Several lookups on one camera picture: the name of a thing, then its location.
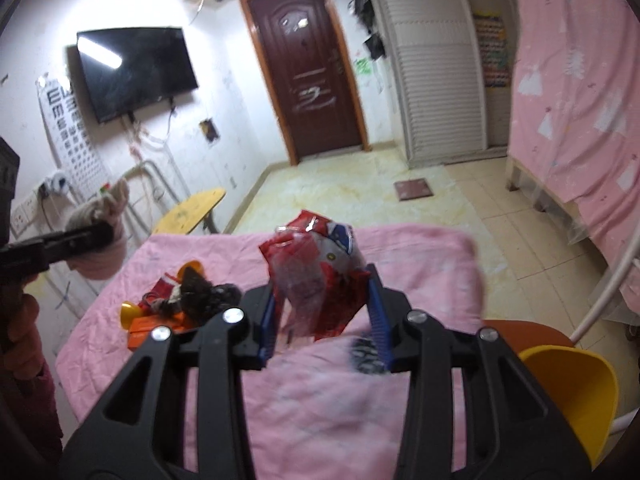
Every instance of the pink bed sheet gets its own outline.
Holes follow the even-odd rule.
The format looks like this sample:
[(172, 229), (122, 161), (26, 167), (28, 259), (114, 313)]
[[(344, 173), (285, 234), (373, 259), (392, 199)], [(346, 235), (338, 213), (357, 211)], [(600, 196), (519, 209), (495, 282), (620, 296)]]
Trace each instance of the pink bed sheet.
[[(614, 266), (640, 221), (640, 23), (626, 0), (518, 0), (509, 152)], [(640, 272), (621, 288), (640, 313)]]
[[(104, 289), (56, 361), (79, 420), (130, 356), (118, 312), (159, 275), (200, 260), (216, 283), (244, 290), (263, 285), (268, 272), (258, 250), (268, 235), (151, 237)], [(404, 291), (415, 308), (449, 328), (481, 325), (482, 278), (474, 243), (462, 232), (416, 224), (356, 230), (368, 262), (386, 286)], [(351, 364), (350, 348), (369, 330), (363, 309), (344, 335), (273, 358), (242, 382), (257, 477), (260, 479), (381, 479), (393, 477), (408, 395), (408, 376), (366, 375)], [(455, 454), (465, 463), (462, 382), (455, 377)], [(196, 466), (194, 384), (188, 392), (186, 465)]]

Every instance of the tile floor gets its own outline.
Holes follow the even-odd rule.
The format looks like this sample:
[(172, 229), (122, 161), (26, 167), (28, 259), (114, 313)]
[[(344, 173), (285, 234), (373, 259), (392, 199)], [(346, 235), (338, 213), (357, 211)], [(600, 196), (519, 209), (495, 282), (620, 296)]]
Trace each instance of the tile floor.
[[(486, 279), (486, 318), (535, 320), (569, 335), (587, 312), (602, 277), (588, 242), (569, 246), (545, 213), (504, 188), (502, 159), (408, 170), (395, 150), (350, 153), (272, 173), (236, 234), (270, 232), (302, 208), (355, 227), (424, 222), (470, 233)], [(435, 196), (399, 202), (394, 182), (427, 178)], [(600, 321), (580, 345), (606, 357), (620, 382), (619, 413), (640, 405), (638, 355), (621, 324)]]

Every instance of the red plastic package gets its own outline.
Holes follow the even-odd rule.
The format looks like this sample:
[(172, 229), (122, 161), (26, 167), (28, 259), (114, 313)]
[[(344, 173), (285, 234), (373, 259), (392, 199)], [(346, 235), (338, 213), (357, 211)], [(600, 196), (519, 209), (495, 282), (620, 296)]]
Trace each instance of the red plastic package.
[(348, 225), (304, 210), (260, 250), (290, 303), (280, 330), (287, 346), (340, 335), (367, 301), (369, 273)]

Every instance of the orange wooden door frame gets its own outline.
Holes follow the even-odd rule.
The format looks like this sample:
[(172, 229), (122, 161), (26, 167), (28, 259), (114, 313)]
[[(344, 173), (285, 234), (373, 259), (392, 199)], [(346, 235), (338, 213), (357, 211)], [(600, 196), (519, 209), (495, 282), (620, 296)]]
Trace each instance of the orange wooden door frame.
[[(242, 5), (242, 12), (244, 12), (246, 24), (249, 27), (251, 39), (254, 42), (255, 53), (258, 55), (258, 61), (260, 62), (260, 68), (262, 69), (264, 80), (267, 83), (267, 90), (269, 91), (271, 104), (273, 104), (273, 109), (276, 112), (278, 124), (280, 125), (282, 136), (284, 137), (284, 143), (287, 147), (287, 153), (289, 154), (289, 162), (292, 166), (296, 166), (300, 163), (300, 158), (296, 153), (296, 149), (293, 143), (293, 136), (291, 135), (291, 129), (287, 124), (285, 115), (282, 111), (282, 107), (280, 106), (280, 101), (278, 100), (278, 95), (276, 94), (275, 84), (273, 82), (269, 65), (267, 63), (267, 57), (264, 51), (264, 47), (262, 46), (262, 41), (260, 40), (260, 33), (255, 26), (254, 17), (251, 14), (251, 9), (249, 8), (249, 0), (240, 0), (240, 4)], [(360, 101), (360, 94), (358, 92), (356, 78), (353, 74), (351, 57), (349, 56), (347, 43), (344, 39), (344, 32), (342, 31), (340, 19), (338, 18), (338, 11), (335, 8), (334, 0), (324, 0), (324, 6), (327, 13), (329, 14), (329, 18), (331, 19), (331, 24), (334, 28), (335, 35), (338, 38), (340, 56), (342, 57), (342, 64), (345, 67), (347, 81), (349, 84), (349, 89), (351, 91), (351, 98), (353, 100), (353, 106), (355, 108), (354, 111), (356, 115), (356, 122), (358, 123), (358, 132), (360, 133), (360, 139), (362, 140), (362, 149), (368, 152), (371, 148), (369, 146), (369, 139), (367, 137), (367, 126), (364, 120), (364, 113), (362, 112), (362, 103)]]

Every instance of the television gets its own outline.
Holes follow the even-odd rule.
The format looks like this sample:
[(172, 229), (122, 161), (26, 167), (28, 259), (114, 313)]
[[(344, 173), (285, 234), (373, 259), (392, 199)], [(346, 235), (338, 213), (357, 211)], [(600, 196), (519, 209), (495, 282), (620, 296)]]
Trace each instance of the television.
[(99, 123), (198, 87), (181, 28), (78, 32), (78, 52)]

